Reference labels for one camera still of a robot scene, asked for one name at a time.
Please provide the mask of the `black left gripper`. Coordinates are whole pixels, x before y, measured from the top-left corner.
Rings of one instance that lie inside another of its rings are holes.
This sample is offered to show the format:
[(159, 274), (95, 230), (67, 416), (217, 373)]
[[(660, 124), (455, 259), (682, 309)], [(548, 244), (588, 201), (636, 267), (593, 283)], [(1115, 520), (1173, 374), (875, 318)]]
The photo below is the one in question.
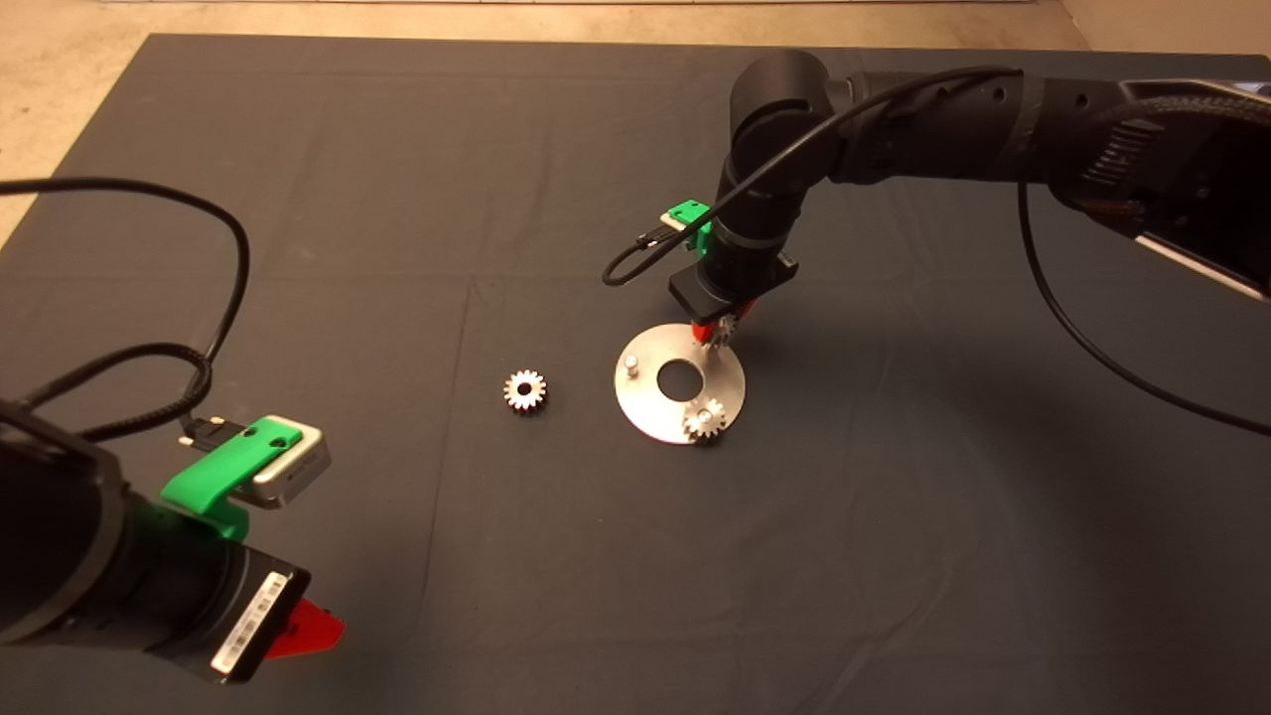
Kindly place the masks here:
[(241, 685), (267, 660), (332, 650), (346, 624), (302, 599), (311, 574), (222, 538), (212, 526), (173, 512), (178, 565), (177, 594), (194, 610), (173, 629), (169, 660), (214, 685)]

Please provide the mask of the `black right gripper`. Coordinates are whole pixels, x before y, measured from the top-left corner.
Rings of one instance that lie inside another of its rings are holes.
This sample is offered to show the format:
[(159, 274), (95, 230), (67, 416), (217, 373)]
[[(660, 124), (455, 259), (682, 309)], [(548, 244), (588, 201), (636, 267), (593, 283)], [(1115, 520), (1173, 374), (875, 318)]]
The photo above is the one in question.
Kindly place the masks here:
[(780, 240), (714, 237), (699, 262), (670, 276), (669, 290), (693, 323), (694, 342), (710, 345), (717, 320), (733, 314), (733, 323), (744, 323), (758, 298), (798, 271)]

